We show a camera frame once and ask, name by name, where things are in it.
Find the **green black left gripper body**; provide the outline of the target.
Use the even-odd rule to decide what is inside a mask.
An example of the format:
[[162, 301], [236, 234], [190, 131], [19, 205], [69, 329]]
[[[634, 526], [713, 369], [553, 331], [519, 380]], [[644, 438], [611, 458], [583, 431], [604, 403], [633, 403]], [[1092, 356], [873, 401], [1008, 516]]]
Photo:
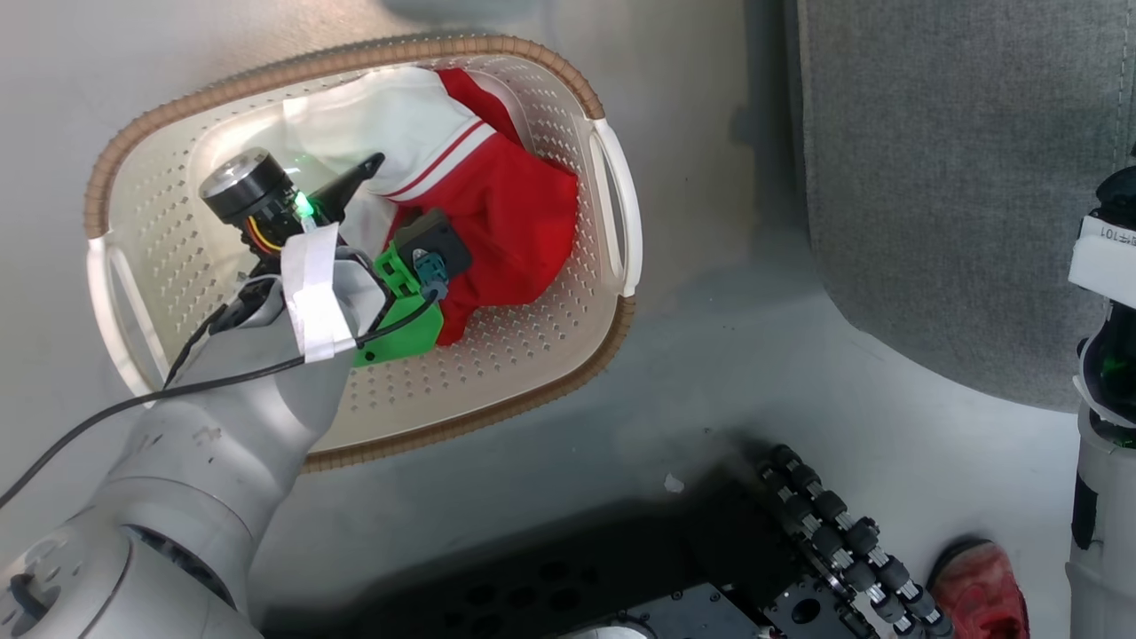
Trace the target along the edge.
[[[202, 201], [223, 223], [241, 231], [242, 241], [258, 258], [252, 279], [279, 276], [279, 252], [287, 239], [324, 226], [315, 219], [314, 191], [304, 193], [292, 175], [293, 171], [281, 166], [267, 149], [250, 148], [224, 161], [201, 183]], [[350, 208], [364, 210], [361, 193], [362, 186], [346, 206], [346, 214]], [[339, 229], [345, 219], [337, 223]], [[360, 325], [358, 365], [408, 359], [437, 345], [444, 324], [441, 302], [421, 294], [421, 287], [398, 258], [392, 240], [384, 251], [370, 255], [357, 251], [344, 235], [339, 235], [336, 258], [362, 265], [381, 291], [381, 312], [370, 324]]]

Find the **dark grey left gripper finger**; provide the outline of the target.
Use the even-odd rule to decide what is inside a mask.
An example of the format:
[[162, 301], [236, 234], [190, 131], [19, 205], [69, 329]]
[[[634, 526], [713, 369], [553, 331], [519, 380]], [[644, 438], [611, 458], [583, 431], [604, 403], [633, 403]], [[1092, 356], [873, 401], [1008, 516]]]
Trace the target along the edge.
[[339, 177], [332, 179], [312, 193], [312, 207], [318, 225], [343, 223], [346, 206], [365, 182], [373, 179], [385, 161], [385, 153], [370, 153], [352, 169], [345, 171]]

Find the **red and white garment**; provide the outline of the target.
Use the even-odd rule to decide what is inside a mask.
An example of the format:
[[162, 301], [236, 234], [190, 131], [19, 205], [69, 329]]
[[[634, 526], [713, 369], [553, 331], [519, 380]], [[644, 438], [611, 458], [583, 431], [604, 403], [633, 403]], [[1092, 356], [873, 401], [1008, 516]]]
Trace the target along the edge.
[[523, 146], [506, 106], [461, 69], [402, 67], [283, 103], [285, 146], [333, 173], [384, 153], [346, 206], [344, 236], [385, 247], [438, 208], [471, 254], [438, 304], [438, 347], [474, 312], [536, 302], [573, 254], [579, 180]]

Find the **grey fabric sofa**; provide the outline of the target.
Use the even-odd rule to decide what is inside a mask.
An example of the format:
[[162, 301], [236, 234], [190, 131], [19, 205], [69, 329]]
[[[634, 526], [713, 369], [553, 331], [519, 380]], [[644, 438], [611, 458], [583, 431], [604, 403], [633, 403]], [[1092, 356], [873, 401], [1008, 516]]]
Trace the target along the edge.
[[1136, 143], [1136, 0], [796, 0], [812, 251], [847, 323], [1072, 412], [1069, 260]]

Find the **white perforated laundry basket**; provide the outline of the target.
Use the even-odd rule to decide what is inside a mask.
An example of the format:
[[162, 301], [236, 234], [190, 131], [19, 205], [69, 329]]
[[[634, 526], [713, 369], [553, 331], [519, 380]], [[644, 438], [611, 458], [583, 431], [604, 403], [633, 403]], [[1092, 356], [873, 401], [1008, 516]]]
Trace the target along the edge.
[[87, 282], [106, 350], [137, 396], [162, 385], [187, 337], [253, 257], [207, 210], [197, 185], [276, 124], [272, 107], [421, 67], [467, 72], [500, 99], [523, 143], [579, 177], [571, 258], [537, 302], [471, 315], [456, 345], [362, 363], [304, 472], [409, 453], [573, 393], [613, 359], [643, 268], [627, 158], [588, 80], [560, 53], [507, 34], [414, 34], [334, 47], [253, 68], [156, 106], [94, 163], [84, 199]]

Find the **black roller omni wheel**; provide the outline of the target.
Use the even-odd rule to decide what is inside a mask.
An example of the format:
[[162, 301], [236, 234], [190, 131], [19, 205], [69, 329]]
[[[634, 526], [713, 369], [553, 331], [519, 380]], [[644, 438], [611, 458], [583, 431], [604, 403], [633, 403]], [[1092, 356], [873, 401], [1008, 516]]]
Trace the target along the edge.
[[958, 639], [955, 626], [905, 563], [885, 551], [880, 529], [853, 517], [847, 503], [790, 446], [772, 446], [755, 462], [759, 486], [772, 512], [820, 570], [840, 601], [866, 601], [896, 639]]

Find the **red shoe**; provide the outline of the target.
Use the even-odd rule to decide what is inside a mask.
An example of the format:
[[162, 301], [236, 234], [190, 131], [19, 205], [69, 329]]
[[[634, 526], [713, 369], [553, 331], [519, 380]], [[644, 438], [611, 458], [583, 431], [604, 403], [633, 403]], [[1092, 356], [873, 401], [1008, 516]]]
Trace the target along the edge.
[[966, 536], [942, 550], [927, 588], [954, 626], [953, 639], [1030, 639], [1025, 596], [1006, 551]]

